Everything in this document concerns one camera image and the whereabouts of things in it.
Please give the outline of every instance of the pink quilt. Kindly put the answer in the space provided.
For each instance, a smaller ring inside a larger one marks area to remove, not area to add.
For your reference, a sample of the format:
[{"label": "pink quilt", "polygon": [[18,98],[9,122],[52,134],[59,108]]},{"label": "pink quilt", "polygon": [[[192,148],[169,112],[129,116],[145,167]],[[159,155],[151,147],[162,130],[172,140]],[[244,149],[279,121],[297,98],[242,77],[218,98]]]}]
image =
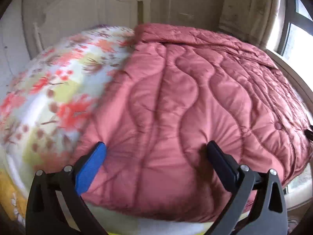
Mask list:
[{"label": "pink quilt", "polygon": [[206,160],[210,140],[239,164],[276,169],[283,185],[302,172],[312,153],[309,122],[263,51],[161,24],[137,27],[136,40],[72,157],[98,141],[108,147],[86,201],[147,218],[214,220],[230,194]]}]

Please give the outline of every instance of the curtain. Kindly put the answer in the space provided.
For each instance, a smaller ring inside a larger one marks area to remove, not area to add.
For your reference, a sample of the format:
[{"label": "curtain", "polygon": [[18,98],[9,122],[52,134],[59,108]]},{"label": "curtain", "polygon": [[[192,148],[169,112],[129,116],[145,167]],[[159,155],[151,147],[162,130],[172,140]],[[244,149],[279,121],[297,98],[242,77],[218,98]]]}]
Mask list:
[{"label": "curtain", "polygon": [[265,49],[281,0],[224,0],[219,28]]}]

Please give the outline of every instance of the blue gripper pad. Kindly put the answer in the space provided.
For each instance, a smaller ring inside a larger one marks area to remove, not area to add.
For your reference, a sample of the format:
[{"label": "blue gripper pad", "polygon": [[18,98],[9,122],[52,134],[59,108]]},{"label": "blue gripper pad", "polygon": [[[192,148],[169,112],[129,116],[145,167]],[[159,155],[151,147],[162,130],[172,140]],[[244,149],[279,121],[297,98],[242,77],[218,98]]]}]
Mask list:
[{"label": "blue gripper pad", "polygon": [[85,162],[75,178],[75,190],[78,195],[87,192],[99,168],[106,157],[106,145],[99,142],[98,146]]}]

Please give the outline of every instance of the bed frame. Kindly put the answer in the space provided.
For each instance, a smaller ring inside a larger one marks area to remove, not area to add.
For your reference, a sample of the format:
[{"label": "bed frame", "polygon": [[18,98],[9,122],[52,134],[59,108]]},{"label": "bed frame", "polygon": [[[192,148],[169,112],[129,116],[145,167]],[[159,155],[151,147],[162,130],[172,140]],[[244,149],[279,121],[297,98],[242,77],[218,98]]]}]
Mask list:
[{"label": "bed frame", "polygon": [[56,0],[42,11],[42,24],[34,22],[38,51],[62,37],[96,25],[134,28],[150,22],[151,0]]}]

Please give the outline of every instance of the metal screw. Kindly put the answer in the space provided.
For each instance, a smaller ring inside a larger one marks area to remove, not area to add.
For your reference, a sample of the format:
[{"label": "metal screw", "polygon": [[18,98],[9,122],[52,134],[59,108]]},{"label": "metal screw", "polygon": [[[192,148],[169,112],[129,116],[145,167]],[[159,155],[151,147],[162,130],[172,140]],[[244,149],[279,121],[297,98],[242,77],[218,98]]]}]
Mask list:
[{"label": "metal screw", "polygon": [[242,169],[243,171],[249,171],[249,167],[245,164],[240,165],[240,169]]},{"label": "metal screw", "polygon": [[276,176],[276,175],[277,175],[277,171],[276,171],[276,170],[274,170],[274,169],[270,169],[270,173],[271,173],[272,175],[274,175],[274,176]]},{"label": "metal screw", "polygon": [[70,172],[72,170],[72,168],[73,167],[71,165],[67,165],[67,166],[64,167],[64,171],[65,172]]},{"label": "metal screw", "polygon": [[43,174],[43,170],[41,170],[41,169],[40,169],[40,170],[37,170],[37,172],[36,172],[36,175],[37,175],[37,176],[41,176],[42,174]]}]

